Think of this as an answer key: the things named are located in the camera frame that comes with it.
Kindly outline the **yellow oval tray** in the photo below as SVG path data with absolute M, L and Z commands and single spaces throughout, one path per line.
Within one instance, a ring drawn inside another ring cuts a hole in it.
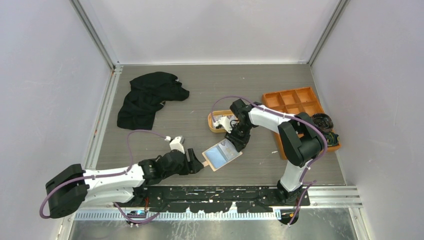
M 213 111 L 207 117 L 209 130 L 213 133 L 229 133 L 238 122 L 231 110 Z

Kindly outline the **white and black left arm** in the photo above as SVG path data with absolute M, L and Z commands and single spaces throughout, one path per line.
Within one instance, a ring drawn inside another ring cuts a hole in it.
M 173 175 L 196 174 L 204 167 L 191 148 L 187 153 L 174 149 L 122 168 L 84 170 L 81 164 L 72 164 L 46 183 L 39 214 L 44 219 L 59 219 L 91 205 L 131 203 L 138 207 L 146 200 L 144 188 Z

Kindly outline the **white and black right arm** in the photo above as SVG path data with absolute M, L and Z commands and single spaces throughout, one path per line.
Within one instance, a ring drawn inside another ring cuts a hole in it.
M 237 152 L 247 146 L 253 128 L 263 127 L 279 135 L 288 162 L 275 193 L 281 204 L 291 205 L 303 187 L 308 168 L 328 149 L 324 135 L 305 112 L 283 113 L 264 105 L 246 104 L 242 99 L 234 101 L 229 109 L 238 122 L 226 128 L 225 138 Z

